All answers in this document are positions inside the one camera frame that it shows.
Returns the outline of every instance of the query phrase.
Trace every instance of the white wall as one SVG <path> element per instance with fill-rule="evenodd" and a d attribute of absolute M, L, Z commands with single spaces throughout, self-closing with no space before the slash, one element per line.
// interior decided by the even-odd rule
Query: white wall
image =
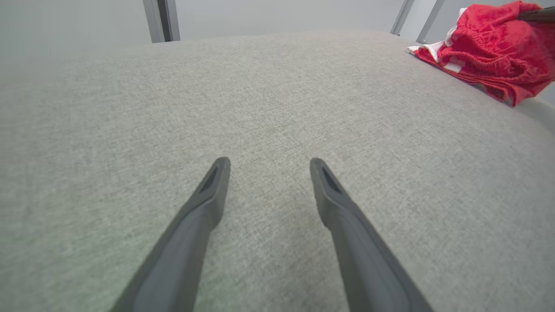
<path fill-rule="evenodd" d="M 436 0 L 414 0 L 399 35 L 416 41 L 435 4 Z"/>
<path fill-rule="evenodd" d="M 389 32 L 403 0 L 175 0 L 181 40 L 328 29 Z"/>
<path fill-rule="evenodd" d="M 0 62 L 151 42 L 142 0 L 0 2 Z"/>

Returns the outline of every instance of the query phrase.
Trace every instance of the metal frame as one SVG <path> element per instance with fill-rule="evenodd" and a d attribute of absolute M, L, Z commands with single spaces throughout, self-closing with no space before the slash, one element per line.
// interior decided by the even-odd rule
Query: metal frame
<path fill-rule="evenodd" d="M 148 30 L 152 43 L 164 42 L 164 31 L 160 19 L 160 9 L 156 0 L 143 0 L 144 12 L 147 15 Z"/>
<path fill-rule="evenodd" d="M 433 22 L 436 20 L 437 14 L 440 12 L 441 6 L 443 5 L 444 2 L 445 0 L 436 0 L 436 4 L 433 5 L 432 11 L 428 16 L 428 19 L 426 20 L 424 27 L 422 27 L 422 30 L 420 31 L 418 38 L 416 38 L 416 42 L 422 43 L 422 44 L 426 43 L 425 37 L 430 31 L 430 28 L 432 28 Z"/>
<path fill-rule="evenodd" d="M 401 28 L 403 28 L 403 24 L 405 24 L 405 20 L 407 19 L 413 2 L 414 0 L 405 0 L 403 2 L 401 10 L 399 11 L 399 14 L 397 14 L 397 18 L 395 19 L 395 23 L 393 23 L 393 27 L 391 27 L 390 33 L 399 36 L 399 34 L 401 33 Z"/>
<path fill-rule="evenodd" d="M 166 8 L 168 10 L 168 22 L 170 25 L 170 40 L 179 41 L 181 36 L 179 35 L 179 24 L 177 21 L 177 8 L 175 6 L 175 0 L 165 0 Z"/>

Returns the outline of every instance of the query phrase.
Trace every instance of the red towel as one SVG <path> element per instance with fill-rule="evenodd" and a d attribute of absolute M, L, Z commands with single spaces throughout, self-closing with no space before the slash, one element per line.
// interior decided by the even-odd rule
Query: red towel
<path fill-rule="evenodd" d="M 555 24 L 516 20 L 519 12 L 538 9 L 521 1 L 500 7 L 473 4 L 458 19 L 451 42 L 448 37 L 437 50 L 437 62 L 423 46 L 414 53 L 460 80 L 483 84 L 497 100 L 510 98 L 516 106 L 555 81 Z M 444 68 L 448 64 L 460 70 Z"/>

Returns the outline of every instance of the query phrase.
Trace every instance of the gray upholstered cushion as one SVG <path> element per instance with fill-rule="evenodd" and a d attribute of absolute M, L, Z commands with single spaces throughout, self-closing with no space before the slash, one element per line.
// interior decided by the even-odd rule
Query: gray upholstered cushion
<path fill-rule="evenodd" d="M 276 34 L 3 72 L 0 310 L 109 309 L 225 155 L 198 310 L 348 308 L 321 157 L 437 311 L 553 311 L 554 135 L 408 44 Z"/>

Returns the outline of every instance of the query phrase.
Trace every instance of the sofa cushion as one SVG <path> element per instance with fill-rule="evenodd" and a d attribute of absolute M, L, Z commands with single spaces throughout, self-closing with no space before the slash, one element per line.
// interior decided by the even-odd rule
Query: sofa cushion
<path fill-rule="evenodd" d="M 555 309 L 555 136 L 373 31 L 2 71 L 0 302 L 108 310 L 219 156 L 197 310 L 347 310 L 325 160 L 437 311 Z"/>

